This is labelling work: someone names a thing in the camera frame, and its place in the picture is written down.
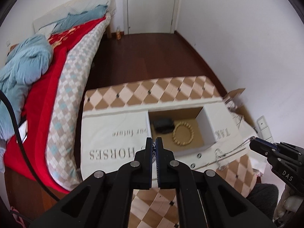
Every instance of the dark brown floor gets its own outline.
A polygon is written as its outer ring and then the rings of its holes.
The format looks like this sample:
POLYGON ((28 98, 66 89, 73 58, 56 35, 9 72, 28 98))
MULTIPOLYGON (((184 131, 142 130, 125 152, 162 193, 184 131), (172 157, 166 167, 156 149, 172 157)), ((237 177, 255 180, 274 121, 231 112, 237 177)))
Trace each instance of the dark brown floor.
MULTIPOLYGON (((93 62, 86 90, 152 78, 206 75, 221 95, 226 94, 208 65, 177 34, 138 34, 123 36, 119 41, 102 40, 93 62)), ((80 167, 82 109, 83 101, 74 147, 77 167, 80 167)), ((37 218, 54 205, 36 182, 10 169, 5 177, 10 204, 29 218, 37 218)))

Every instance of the silver bolt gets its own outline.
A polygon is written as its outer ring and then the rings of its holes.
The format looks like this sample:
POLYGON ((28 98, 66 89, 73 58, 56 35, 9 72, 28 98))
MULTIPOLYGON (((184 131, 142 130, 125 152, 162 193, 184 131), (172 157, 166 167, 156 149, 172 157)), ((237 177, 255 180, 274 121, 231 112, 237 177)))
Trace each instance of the silver bolt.
POLYGON ((173 166, 173 167, 175 167, 175 166, 178 166, 178 165, 179 165, 179 162, 176 161, 176 160, 171 160, 171 161, 170 161, 170 165, 173 166))
POLYGON ((132 162, 130 163, 130 165, 131 165, 132 167, 137 167, 137 166, 140 165, 140 163, 139 163, 138 161, 134 160, 134 161, 132 161, 132 162))
POLYGON ((214 170, 207 170, 206 175, 209 177, 214 177, 215 176, 215 171, 214 170))
POLYGON ((94 172, 94 177, 96 177, 96 178, 103 177, 103 171, 101 171, 101 170, 95 171, 94 172))

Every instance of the white quilted bedding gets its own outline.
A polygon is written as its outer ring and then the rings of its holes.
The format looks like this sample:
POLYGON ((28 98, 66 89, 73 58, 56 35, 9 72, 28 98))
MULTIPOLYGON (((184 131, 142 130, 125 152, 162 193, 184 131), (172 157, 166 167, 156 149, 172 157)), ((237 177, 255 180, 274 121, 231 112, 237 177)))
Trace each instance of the white quilted bedding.
POLYGON ((70 50, 58 84, 45 158, 52 178, 69 191, 80 183, 74 159, 78 109, 93 58, 110 20, 111 15, 107 13, 106 19, 70 50))

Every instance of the dark gray pants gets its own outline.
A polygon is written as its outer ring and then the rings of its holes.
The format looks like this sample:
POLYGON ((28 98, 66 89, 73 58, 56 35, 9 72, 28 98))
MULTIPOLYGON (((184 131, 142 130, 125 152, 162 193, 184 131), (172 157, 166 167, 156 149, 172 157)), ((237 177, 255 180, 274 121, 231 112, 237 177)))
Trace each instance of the dark gray pants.
POLYGON ((272 220, 278 204, 279 190, 273 184, 257 183, 247 200, 255 205, 262 213, 272 220))

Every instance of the red blanket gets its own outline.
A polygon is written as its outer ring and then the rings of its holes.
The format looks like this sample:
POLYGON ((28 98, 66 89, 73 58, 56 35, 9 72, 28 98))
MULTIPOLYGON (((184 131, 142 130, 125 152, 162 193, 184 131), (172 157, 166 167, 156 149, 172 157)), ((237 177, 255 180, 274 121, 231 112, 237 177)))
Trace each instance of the red blanket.
MULTIPOLYGON (((71 50, 85 34, 103 20, 105 20, 105 16, 50 37, 49 42, 54 48, 53 60, 48 71, 33 84, 22 111, 22 116, 26 116, 28 121, 28 135, 23 144, 25 152, 42 182, 46 186, 63 193, 68 193, 69 191, 54 181, 48 172, 45 159, 49 126, 57 94, 58 82, 68 51, 71 50)), ((7 144, 4 163, 23 176, 34 180, 22 157, 15 136, 13 136, 7 144)))

